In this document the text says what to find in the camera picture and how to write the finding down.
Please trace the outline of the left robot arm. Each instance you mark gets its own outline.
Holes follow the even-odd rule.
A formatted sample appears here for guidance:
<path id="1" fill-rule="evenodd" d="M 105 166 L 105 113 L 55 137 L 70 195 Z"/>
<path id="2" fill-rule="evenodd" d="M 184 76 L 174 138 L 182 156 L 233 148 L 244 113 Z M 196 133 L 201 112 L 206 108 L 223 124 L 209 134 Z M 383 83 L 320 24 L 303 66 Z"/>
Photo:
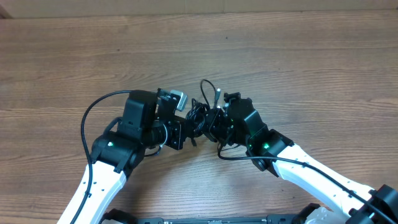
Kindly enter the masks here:
<path id="1" fill-rule="evenodd" d="M 83 141 L 88 164 L 82 180 L 59 223 L 99 223 L 113 198 L 147 149 L 163 146 L 180 150 L 186 135 L 183 111 L 187 96 L 177 90 L 126 91 L 123 115 L 114 118 L 91 148 Z"/>

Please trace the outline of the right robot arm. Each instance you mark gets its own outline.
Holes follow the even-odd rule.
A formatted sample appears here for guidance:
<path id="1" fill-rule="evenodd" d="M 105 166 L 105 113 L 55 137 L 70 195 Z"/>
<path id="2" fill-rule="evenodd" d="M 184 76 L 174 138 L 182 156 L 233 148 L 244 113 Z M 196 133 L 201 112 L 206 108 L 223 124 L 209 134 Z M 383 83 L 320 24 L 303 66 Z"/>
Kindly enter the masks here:
<path id="1" fill-rule="evenodd" d="M 304 208 L 294 223 L 397 223 L 397 190 L 374 189 L 335 172 L 309 156 L 298 144 L 269 129 L 249 98 L 225 94 L 225 106 L 204 115 L 203 134 L 219 144 L 246 148 L 239 160 L 289 181 L 322 202 Z"/>

